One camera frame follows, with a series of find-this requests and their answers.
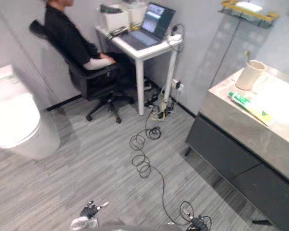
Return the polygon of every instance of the chair armrest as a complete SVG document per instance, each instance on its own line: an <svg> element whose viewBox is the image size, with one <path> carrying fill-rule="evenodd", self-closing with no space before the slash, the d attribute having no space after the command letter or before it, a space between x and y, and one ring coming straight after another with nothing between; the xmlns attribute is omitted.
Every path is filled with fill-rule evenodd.
<svg viewBox="0 0 289 231"><path fill-rule="evenodd" d="M87 76L80 76L81 78L85 78L85 79L93 79L93 78L97 78L101 75L107 74L110 71L114 71L114 70L119 70L120 71L120 75L122 73L124 73L124 68L121 64L115 63L115 64L111 64L109 66L106 66L102 69L96 70L94 71L92 74L89 74Z"/></svg>

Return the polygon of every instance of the laptop keyboard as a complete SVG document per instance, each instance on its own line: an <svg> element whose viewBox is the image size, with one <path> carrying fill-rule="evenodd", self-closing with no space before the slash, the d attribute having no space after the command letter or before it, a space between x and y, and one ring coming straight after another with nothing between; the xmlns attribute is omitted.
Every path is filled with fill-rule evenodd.
<svg viewBox="0 0 289 231"><path fill-rule="evenodd" d="M146 35L145 33L139 30L131 32L131 35L133 35L135 38L137 38L139 41L141 41L147 46L151 46L157 43L155 39L151 38L150 36Z"/></svg>

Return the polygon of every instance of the laptop screen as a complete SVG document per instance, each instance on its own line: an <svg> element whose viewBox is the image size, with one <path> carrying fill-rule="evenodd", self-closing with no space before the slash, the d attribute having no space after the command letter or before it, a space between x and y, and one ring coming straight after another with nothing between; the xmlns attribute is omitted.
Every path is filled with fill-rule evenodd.
<svg viewBox="0 0 289 231"><path fill-rule="evenodd" d="M174 10L150 3L141 28L163 39L174 14Z"/></svg>

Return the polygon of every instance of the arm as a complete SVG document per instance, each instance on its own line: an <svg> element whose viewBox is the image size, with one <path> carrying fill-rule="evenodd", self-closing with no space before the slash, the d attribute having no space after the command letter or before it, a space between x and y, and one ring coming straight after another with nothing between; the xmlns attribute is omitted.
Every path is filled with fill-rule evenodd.
<svg viewBox="0 0 289 231"><path fill-rule="evenodd" d="M83 65L87 70L93 71L98 70L108 65L111 65L110 59L90 59L86 64Z"/></svg>

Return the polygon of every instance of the white cup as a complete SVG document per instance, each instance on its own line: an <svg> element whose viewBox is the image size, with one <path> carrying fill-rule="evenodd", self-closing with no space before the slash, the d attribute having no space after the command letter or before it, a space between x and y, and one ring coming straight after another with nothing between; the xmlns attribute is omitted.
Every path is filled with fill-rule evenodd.
<svg viewBox="0 0 289 231"><path fill-rule="evenodd" d="M254 82L265 71L266 65L256 60L250 60L237 80L236 87L242 90L251 90Z"/></svg>

